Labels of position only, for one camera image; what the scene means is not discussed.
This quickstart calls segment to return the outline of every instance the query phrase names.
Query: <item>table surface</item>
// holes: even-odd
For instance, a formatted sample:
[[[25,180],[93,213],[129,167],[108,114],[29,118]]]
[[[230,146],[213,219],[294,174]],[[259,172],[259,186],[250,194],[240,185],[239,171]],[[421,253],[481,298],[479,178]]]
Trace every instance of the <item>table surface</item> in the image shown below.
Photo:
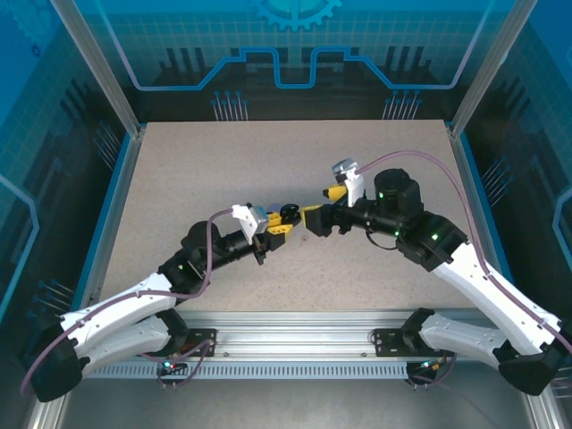
[[[441,159],[460,182],[442,121],[154,122],[147,125],[114,243],[101,299],[150,275],[180,246],[189,227],[233,204],[311,206],[326,202],[331,166],[353,157],[419,149]],[[463,231],[467,219],[446,176],[412,157],[391,160],[421,185],[425,209]],[[376,172],[366,173],[373,195]],[[217,222],[221,234],[239,223]],[[389,237],[377,236],[382,245]],[[200,299],[178,308],[211,311],[332,311],[472,307],[447,283],[398,251],[375,248],[363,231],[317,238],[301,225],[268,254],[213,273]]]

